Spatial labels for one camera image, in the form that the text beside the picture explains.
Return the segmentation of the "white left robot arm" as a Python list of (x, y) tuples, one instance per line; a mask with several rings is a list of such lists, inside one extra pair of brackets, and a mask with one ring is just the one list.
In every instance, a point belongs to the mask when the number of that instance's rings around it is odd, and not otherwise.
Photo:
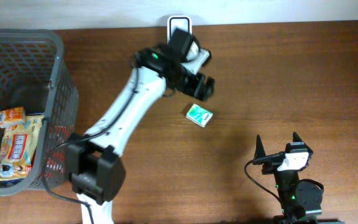
[(130, 78), (114, 103), (84, 135), (70, 135), (65, 178), (81, 205), (83, 223), (112, 223), (112, 201), (126, 178), (126, 144), (149, 108), (167, 89), (199, 101), (214, 93), (200, 68), (212, 58), (191, 33), (175, 29), (166, 44), (134, 54)]

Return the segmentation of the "orange tissue pack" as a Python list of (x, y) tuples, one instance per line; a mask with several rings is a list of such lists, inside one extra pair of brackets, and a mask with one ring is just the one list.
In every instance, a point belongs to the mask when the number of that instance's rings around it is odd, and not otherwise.
[(23, 106), (0, 111), (0, 128), (8, 128), (25, 122)]

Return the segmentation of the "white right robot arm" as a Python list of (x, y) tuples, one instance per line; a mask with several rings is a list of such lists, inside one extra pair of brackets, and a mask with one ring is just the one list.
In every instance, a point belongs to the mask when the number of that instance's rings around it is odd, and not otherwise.
[(260, 136), (256, 137), (253, 165), (261, 165), (263, 175), (272, 174), (278, 192), (282, 215), (274, 223), (317, 223), (322, 214), (324, 185), (311, 179), (300, 179), (298, 173), (306, 169), (313, 150), (293, 133), (293, 140), (285, 150), (267, 155)]

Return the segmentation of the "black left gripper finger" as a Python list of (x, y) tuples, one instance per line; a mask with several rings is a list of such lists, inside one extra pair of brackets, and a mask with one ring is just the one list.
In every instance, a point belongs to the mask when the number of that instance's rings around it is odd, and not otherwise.
[(197, 87), (195, 88), (194, 98), (200, 101), (206, 101), (208, 99), (206, 93), (208, 89), (207, 83), (208, 82), (204, 82), (203, 80), (199, 81)]
[(215, 79), (208, 77), (205, 83), (205, 99), (207, 100), (209, 97), (213, 96), (214, 94), (214, 84)]

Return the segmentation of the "teal tissue pack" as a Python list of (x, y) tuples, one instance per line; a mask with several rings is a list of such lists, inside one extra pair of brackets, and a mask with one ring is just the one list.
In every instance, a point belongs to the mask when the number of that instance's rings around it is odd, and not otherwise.
[(204, 128), (209, 123), (212, 117), (212, 112), (202, 108), (197, 104), (193, 104), (186, 113), (187, 119), (194, 122), (198, 126), (201, 126), (202, 128)]

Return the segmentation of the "beige wet wipes pack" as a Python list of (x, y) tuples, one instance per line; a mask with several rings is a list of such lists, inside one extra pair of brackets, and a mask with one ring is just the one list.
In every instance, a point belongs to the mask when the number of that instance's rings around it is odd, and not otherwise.
[(4, 131), (0, 149), (0, 182), (26, 178), (32, 170), (43, 114), (28, 115), (23, 124)]

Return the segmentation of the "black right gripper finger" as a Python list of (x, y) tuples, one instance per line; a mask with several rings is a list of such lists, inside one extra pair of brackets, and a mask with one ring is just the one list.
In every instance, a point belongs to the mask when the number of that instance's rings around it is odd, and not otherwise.
[(293, 144), (303, 144), (304, 143), (296, 132), (293, 132), (292, 136), (293, 136), (293, 141), (292, 141)]
[(260, 135), (258, 134), (256, 136), (256, 148), (255, 148), (254, 159), (261, 159), (265, 156), (266, 156), (266, 154), (265, 154), (265, 150), (264, 150), (264, 145), (262, 143)]

